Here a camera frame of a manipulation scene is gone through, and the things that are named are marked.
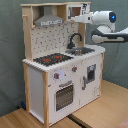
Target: gray wall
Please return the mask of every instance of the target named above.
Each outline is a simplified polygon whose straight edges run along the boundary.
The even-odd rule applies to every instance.
[[[91,11],[113,10],[117,14],[116,31],[128,26],[128,0],[86,1],[92,2]],[[21,101],[25,101],[22,66],[25,55],[20,4],[43,2],[47,0],[0,0],[0,116],[15,110]],[[94,44],[90,37],[94,28],[96,26],[87,25],[87,44]],[[103,78],[128,88],[128,43],[101,46],[106,48]]]

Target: countertop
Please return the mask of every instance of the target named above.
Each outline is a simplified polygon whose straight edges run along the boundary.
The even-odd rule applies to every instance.
[[[102,54],[102,53],[105,52],[105,48],[103,48],[101,46],[87,45],[86,44],[85,47],[86,48],[90,48],[90,49],[94,49],[95,51],[87,53],[87,54],[82,55],[82,56],[74,56],[74,55],[71,55],[71,54],[67,54],[67,53],[65,53],[65,50],[64,51],[58,51],[57,53],[61,53],[61,54],[67,55],[67,56],[71,56],[74,59],[71,59],[71,60],[68,60],[68,61],[65,61],[65,62],[61,62],[61,63],[55,64],[55,65],[51,65],[49,67],[43,66],[43,65],[38,64],[36,62],[31,62],[31,61],[29,61],[27,59],[24,59],[23,62],[27,63],[28,65],[31,65],[31,66],[33,66],[35,68],[38,68],[39,70],[47,72],[47,71],[50,71],[52,69],[58,68],[60,66],[64,66],[64,65],[71,64],[71,63],[75,63],[75,62],[81,61],[83,59],[87,59],[87,58],[90,58],[90,57],[93,57],[93,56],[96,56],[96,55],[99,55],[99,54]]]

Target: oven door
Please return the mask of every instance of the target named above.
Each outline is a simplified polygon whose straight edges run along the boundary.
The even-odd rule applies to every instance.
[[[79,108],[80,79],[68,78],[49,87],[49,123],[61,120]]]

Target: handle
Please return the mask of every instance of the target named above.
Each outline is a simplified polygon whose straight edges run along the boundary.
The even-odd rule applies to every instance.
[[[69,10],[70,10],[70,16],[68,16],[68,19],[71,19],[71,17],[72,17],[72,7],[69,7]]]
[[[28,15],[23,15],[23,17],[28,17]]]
[[[72,80],[68,81],[66,84],[61,84],[59,87],[66,87],[72,83]]]
[[[85,88],[86,88],[86,78],[85,78],[85,76],[83,76],[83,80],[84,80],[84,87],[82,87],[82,90],[85,90]]]

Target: toy sink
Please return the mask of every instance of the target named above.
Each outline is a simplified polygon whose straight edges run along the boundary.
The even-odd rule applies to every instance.
[[[94,51],[95,51],[94,49],[78,47],[78,48],[68,49],[65,51],[65,53],[72,54],[75,56],[80,56],[80,55],[87,54]]]

